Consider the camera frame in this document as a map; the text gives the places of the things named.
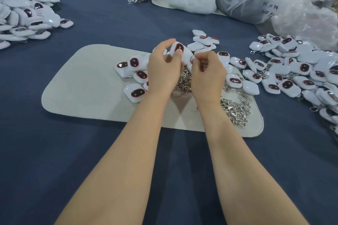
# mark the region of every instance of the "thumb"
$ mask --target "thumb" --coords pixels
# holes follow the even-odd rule
[[[195,75],[201,72],[201,62],[199,59],[195,58],[192,62],[191,75]]]
[[[177,49],[172,57],[171,63],[174,63],[177,66],[181,66],[182,55],[183,55],[182,50]]]

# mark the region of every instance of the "hand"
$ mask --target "hand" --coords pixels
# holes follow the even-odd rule
[[[183,67],[181,64],[182,50],[178,49],[174,56],[163,55],[166,48],[172,46],[176,39],[168,39],[161,42],[149,57],[147,66],[149,77],[148,93],[156,92],[169,100],[180,78]]]
[[[197,108],[220,106],[226,69],[214,51],[196,53],[191,71],[191,91]]]

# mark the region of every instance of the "blue tablecloth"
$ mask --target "blue tablecloth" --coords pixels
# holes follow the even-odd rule
[[[160,41],[220,39],[218,51],[249,55],[252,25],[126,0],[61,0],[75,25],[0,51],[0,224],[53,224],[124,123],[51,114],[41,94],[62,65],[90,44],[150,52]],[[253,55],[255,59],[263,57]],[[260,85],[265,128],[246,139],[255,156],[311,224],[338,223],[338,146],[309,105]],[[225,224],[205,134],[161,130],[144,224]]]

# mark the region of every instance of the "person's right hand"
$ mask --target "person's right hand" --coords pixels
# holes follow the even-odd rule
[[[214,51],[196,53],[191,71],[191,91],[197,108],[220,106],[226,69]]]

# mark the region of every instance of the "table surface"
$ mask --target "table surface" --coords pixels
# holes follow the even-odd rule
[[[244,58],[259,35],[231,18],[151,2],[61,1],[55,11],[74,27],[0,51],[0,224],[53,224],[125,125],[42,108],[44,88],[79,48],[110,44],[150,52],[168,38],[187,45],[199,29],[221,40],[218,51]],[[307,103],[259,87],[265,128],[247,145],[311,224],[336,224],[337,143]],[[205,134],[163,128],[144,224],[225,223]]]

